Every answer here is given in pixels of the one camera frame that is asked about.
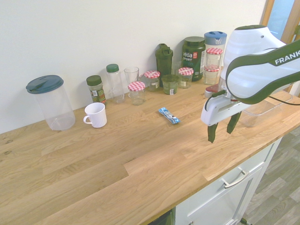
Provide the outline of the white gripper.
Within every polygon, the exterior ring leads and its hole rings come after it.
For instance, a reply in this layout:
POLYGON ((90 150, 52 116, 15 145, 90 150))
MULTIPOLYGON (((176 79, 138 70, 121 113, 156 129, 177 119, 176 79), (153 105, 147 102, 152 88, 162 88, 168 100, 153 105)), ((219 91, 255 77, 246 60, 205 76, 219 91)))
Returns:
POLYGON ((231 134, 238 123, 241 111, 248 108, 249 105, 240 101, 231 101, 224 94, 210 97, 202 109, 201 120, 208 125, 208 141, 213 143, 216 137, 218 123, 231 117, 227 125, 227 133, 231 134))

